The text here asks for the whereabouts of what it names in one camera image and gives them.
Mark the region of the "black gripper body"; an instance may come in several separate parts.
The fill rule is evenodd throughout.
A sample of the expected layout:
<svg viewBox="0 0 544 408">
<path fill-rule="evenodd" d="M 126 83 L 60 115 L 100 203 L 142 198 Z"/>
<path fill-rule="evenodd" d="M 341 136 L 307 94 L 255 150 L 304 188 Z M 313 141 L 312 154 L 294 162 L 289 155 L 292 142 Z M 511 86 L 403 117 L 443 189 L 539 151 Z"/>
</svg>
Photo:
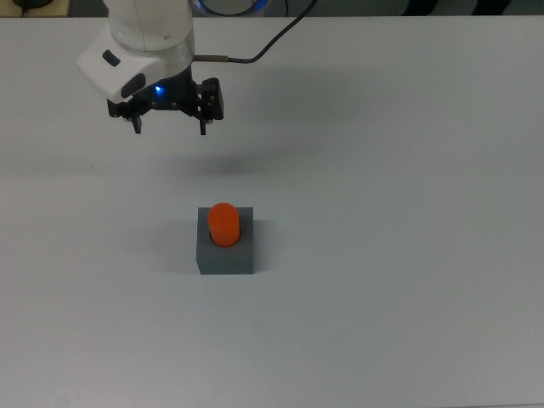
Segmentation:
<svg viewBox="0 0 544 408">
<path fill-rule="evenodd" d="M 142 98 L 155 111 L 181 111 L 187 116 L 200 116 L 200 98 L 189 66 L 179 74 L 164 78 L 142 91 Z"/>
</svg>

